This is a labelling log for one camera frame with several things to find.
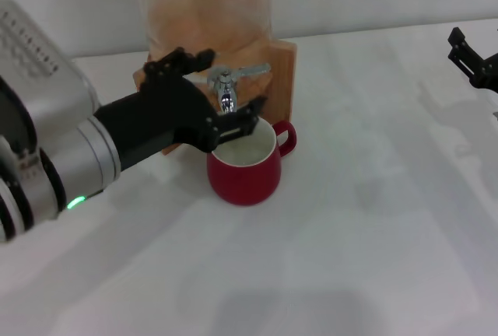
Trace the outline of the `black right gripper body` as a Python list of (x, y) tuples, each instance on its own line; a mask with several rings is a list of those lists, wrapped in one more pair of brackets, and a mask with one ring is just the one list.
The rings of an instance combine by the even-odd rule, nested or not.
[(498, 53), (488, 58), (477, 54), (475, 58), (473, 76), (469, 78), (471, 86), (498, 93)]

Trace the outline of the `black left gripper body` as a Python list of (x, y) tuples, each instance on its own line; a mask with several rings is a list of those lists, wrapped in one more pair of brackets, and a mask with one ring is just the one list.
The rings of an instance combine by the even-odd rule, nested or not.
[(121, 170), (176, 144), (211, 152), (219, 141), (216, 117), (207, 96), (178, 76), (146, 83), (95, 113), (117, 149)]

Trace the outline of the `chrome faucet with lever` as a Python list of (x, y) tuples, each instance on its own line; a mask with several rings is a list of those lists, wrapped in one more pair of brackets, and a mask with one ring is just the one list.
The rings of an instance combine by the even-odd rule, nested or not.
[(271, 65), (253, 65), (243, 68), (230, 68), (225, 65), (213, 66), (209, 69), (207, 84), (215, 93), (223, 114), (237, 110), (237, 83), (239, 79), (262, 75), (271, 71)]

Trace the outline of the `red cup white inside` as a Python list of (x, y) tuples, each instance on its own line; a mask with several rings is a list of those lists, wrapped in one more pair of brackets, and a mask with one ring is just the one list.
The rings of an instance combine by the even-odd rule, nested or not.
[(212, 189), (233, 205), (265, 201), (279, 185), (282, 157), (290, 154), (296, 143), (292, 123), (269, 124), (261, 118), (251, 135), (222, 144), (207, 155)]

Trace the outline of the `clear glass dispenser jar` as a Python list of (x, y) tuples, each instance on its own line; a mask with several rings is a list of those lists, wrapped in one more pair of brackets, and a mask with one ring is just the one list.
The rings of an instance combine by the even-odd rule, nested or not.
[(139, 0), (149, 56), (159, 60), (178, 47), (216, 53), (231, 68), (270, 61), (271, 0)]

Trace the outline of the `wooden dispenser stand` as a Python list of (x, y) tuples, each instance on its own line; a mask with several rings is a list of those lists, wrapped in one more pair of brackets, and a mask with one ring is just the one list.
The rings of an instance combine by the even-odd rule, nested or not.
[(294, 43), (260, 37), (245, 45), (202, 42), (185, 50), (196, 54), (207, 48), (216, 52), (215, 66), (237, 69), (268, 63), (270, 72), (238, 79), (235, 89), (237, 105), (241, 107), (262, 95), (267, 98), (261, 112), (266, 121), (274, 124), (291, 118), (297, 53)]

